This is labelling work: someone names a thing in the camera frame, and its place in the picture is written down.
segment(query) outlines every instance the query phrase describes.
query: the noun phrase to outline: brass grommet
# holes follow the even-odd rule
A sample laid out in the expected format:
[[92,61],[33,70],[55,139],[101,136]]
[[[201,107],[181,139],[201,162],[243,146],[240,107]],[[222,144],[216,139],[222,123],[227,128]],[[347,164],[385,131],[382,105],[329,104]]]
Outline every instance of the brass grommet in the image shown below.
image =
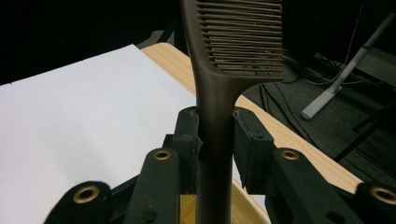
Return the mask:
[[383,203],[396,204],[396,193],[380,187],[372,187],[371,194]]
[[290,161],[295,161],[298,160],[298,158],[300,157],[298,153],[291,151],[291,150],[282,150],[280,152],[280,155]]
[[90,185],[79,189],[73,196],[75,203],[88,203],[99,195],[99,188],[95,185]]
[[161,150],[154,154],[154,159],[158,161],[165,161],[171,157],[171,153],[169,151]]

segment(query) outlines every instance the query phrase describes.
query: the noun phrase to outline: white sheet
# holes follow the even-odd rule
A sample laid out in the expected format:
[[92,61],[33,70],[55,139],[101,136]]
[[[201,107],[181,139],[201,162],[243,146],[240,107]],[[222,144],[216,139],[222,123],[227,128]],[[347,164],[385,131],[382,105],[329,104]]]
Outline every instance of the white sheet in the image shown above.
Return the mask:
[[140,172],[195,97],[135,46],[0,87],[0,223],[42,223],[84,181]]

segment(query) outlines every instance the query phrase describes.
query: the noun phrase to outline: wooden table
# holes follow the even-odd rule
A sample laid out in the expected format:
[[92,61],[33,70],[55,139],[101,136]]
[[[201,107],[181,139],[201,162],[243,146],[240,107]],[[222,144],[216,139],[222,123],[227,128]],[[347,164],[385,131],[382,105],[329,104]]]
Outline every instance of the wooden table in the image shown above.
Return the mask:
[[[189,57],[172,45],[166,43],[156,44],[142,49],[142,51],[188,91],[195,94],[194,79]],[[256,114],[262,124],[274,137],[277,147],[289,147],[303,152],[329,183],[346,191],[355,192],[361,180],[352,173],[331,160],[317,148],[310,145],[299,135],[292,132],[289,128],[253,104],[246,97],[239,97],[236,105],[249,109]]]

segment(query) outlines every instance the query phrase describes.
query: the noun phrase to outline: comb teeth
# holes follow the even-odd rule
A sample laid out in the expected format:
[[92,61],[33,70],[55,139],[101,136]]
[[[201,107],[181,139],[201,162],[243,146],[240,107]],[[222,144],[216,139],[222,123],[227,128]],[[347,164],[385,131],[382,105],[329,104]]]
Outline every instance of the comb teeth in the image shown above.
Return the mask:
[[211,62],[223,73],[282,71],[281,0],[196,2]]

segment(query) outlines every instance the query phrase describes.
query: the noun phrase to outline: comb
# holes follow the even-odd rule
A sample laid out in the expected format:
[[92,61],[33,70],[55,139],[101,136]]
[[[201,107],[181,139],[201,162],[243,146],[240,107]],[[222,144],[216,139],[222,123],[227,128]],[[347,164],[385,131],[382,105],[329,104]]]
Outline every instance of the comb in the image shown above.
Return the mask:
[[243,91],[281,81],[280,0],[181,0],[199,136],[196,223],[231,222],[233,111]]

